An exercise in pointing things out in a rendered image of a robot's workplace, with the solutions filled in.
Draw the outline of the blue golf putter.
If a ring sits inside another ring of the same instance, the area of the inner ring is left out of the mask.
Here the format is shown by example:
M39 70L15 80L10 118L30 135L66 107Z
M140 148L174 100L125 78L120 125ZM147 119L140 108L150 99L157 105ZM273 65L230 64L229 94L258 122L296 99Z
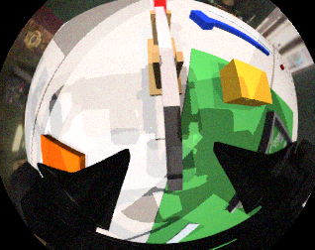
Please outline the blue golf putter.
M190 10L189 18L196 22L202 30L213 30L214 26L221 27L221 29L229 31L229 33L236 34L238 37L244 38L245 41L248 41L249 43L252 43L252 45L256 46L256 49L260 49L262 53L265 53L267 56L269 55L264 46L261 46L260 43L256 42L256 39L250 38L249 35L242 33L240 30L234 29L232 26L226 25L224 22L209 18L208 15L202 13L201 10Z

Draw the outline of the yellow block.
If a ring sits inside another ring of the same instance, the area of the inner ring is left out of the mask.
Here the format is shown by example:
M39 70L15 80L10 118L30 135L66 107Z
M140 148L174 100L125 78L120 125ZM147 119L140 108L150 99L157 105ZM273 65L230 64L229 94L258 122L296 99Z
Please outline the yellow block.
M224 102L256 108L272 105L271 89L264 70L233 59L220 69L220 76Z

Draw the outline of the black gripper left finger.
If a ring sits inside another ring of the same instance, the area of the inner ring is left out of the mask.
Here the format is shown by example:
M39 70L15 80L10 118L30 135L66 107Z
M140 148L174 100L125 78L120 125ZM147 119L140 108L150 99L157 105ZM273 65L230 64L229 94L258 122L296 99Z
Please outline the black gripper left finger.
M109 231L130 161L130 150L125 148L78 172L64 172L40 162L36 166L47 185L65 193L98 228Z

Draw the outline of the green putting mat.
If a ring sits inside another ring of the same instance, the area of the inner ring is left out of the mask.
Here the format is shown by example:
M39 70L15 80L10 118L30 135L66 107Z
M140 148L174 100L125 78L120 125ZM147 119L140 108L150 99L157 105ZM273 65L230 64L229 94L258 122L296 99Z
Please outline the green putting mat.
M165 188L158 206L153 231L146 243L165 244L188 223L196 228L184 239L189 241L214 235L256 215L261 206L246 213L243 207L230 213L226 207L236 190L221 168L214 142L259 152L268 110L275 110L292 137L293 112L271 89L272 105L248 106L224 102L220 69L228 61L198 50L190 50L188 86L181 117L182 190Z

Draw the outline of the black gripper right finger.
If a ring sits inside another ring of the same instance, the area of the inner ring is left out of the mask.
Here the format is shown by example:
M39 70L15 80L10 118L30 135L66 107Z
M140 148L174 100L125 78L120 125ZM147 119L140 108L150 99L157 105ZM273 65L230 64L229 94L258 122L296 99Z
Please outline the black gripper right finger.
M261 199L275 182L284 162L295 154L296 146L297 141L293 141L287 148L284 146L275 153L266 154L214 142L213 152L221 168L228 174L246 213L261 205Z

